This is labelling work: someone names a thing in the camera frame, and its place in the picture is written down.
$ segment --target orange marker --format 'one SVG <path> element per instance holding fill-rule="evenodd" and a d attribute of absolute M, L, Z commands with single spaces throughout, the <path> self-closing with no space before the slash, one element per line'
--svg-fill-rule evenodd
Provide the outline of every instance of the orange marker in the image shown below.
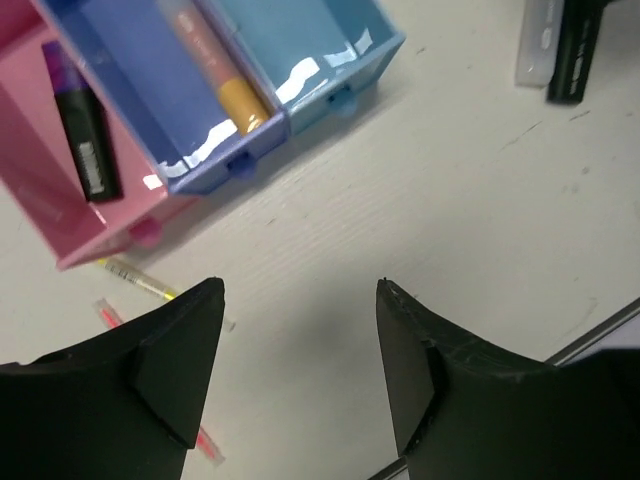
<path fill-rule="evenodd" d="M 269 120 L 262 101 L 191 0 L 158 0 L 182 44 L 216 91 L 222 108 L 247 135 Z"/>

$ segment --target marker cap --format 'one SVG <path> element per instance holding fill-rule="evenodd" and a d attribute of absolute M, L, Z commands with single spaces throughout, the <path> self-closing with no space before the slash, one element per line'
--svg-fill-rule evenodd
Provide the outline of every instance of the marker cap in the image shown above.
<path fill-rule="evenodd" d="M 80 70 L 59 42 L 53 41 L 42 45 L 44 58 L 51 77 L 53 90 L 57 94 L 89 88 Z"/>

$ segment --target scratch mark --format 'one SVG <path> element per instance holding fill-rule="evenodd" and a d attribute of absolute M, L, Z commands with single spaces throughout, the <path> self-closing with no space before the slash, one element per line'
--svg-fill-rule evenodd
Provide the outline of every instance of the scratch mark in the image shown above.
<path fill-rule="evenodd" d="M 591 110 L 587 110 L 586 112 L 582 112 L 580 115 L 576 115 L 575 117 L 571 117 L 571 118 L 569 119 L 569 121 L 570 121 L 570 122 L 573 122 L 574 120 L 577 120 L 577 119 L 579 119 L 579 118 L 586 117 L 586 116 L 587 116 L 587 115 L 589 115 L 590 113 L 591 113 Z"/>
<path fill-rule="evenodd" d="M 589 320 L 589 317 L 595 312 L 596 308 L 598 308 L 598 299 L 596 297 L 589 297 L 589 308 L 587 308 L 587 313 L 582 317 L 581 324 Z"/>
<path fill-rule="evenodd" d="M 585 314 L 582 316 L 582 319 L 580 320 L 580 322 L 578 322 L 578 324 L 573 327 L 571 330 L 569 330 L 567 333 L 565 333 L 562 338 L 563 340 L 566 338 L 573 338 L 573 334 L 577 331 L 579 331 L 582 326 L 585 324 L 585 322 L 587 320 L 589 320 L 589 317 L 593 314 L 593 312 L 596 311 L 596 308 L 598 308 L 598 299 L 596 297 L 589 297 L 589 306 L 587 308 L 587 311 L 585 312 Z"/>
<path fill-rule="evenodd" d="M 534 128 L 536 128 L 538 125 L 540 125 L 542 123 L 542 120 L 540 120 L 538 123 L 536 123 L 535 125 L 530 126 L 529 128 L 527 128 L 524 132 L 522 132 L 518 137 L 514 138 L 513 140 L 511 140 L 509 143 L 507 143 L 504 147 L 502 147 L 500 149 L 500 151 L 503 151 L 506 148 L 511 147 L 512 145 L 515 145 L 516 143 L 518 143 L 522 137 L 524 137 L 526 134 L 528 134 L 529 132 L 531 132 Z"/>

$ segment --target refill tube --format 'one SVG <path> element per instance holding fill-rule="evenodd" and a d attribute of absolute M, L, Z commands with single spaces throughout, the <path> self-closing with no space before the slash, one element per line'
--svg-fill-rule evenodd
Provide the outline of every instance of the refill tube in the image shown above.
<path fill-rule="evenodd" d="M 156 297 L 160 297 L 167 302 L 170 302 L 180 295 L 177 290 L 164 285 L 162 282 L 151 278 L 149 275 L 146 275 L 140 270 L 118 260 L 117 258 L 103 258 L 98 260 L 97 263 L 116 277 L 121 278 L 122 280 L 155 295 Z M 225 316 L 222 321 L 222 328 L 227 332 L 232 332 L 236 328 L 236 324 Z"/>
<path fill-rule="evenodd" d="M 516 85 L 544 88 L 556 69 L 564 0 L 527 0 Z"/>
<path fill-rule="evenodd" d="M 124 324 L 122 317 L 104 298 L 95 302 L 93 307 L 109 330 Z M 224 462 L 225 458 L 222 453 L 220 453 L 220 449 L 202 426 L 200 426 L 200 429 L 198 430 L 196 445 L 214 465 L 218 466 Z"/>

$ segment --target highlighter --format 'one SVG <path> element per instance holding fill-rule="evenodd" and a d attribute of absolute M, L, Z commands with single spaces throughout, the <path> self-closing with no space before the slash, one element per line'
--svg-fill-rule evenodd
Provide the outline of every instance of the highlighter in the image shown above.
<path fill-rule="evenodd" d="M 551 103 L 577 105 L 584 99 L 598 34 L 609 0 L 565 0 Z"/>
<path fill-rule="evenodd" d="M 269 120 L 269 113 L 191 0 L 158 0 L 160 10 L 216 92 L 218 101 L 247 135 Z"/>
<path fill-rule="evenodd" d="M 60 43 L 42 46 L 56 104 L 87 202 L 122 197 L 104 110 Z"/>

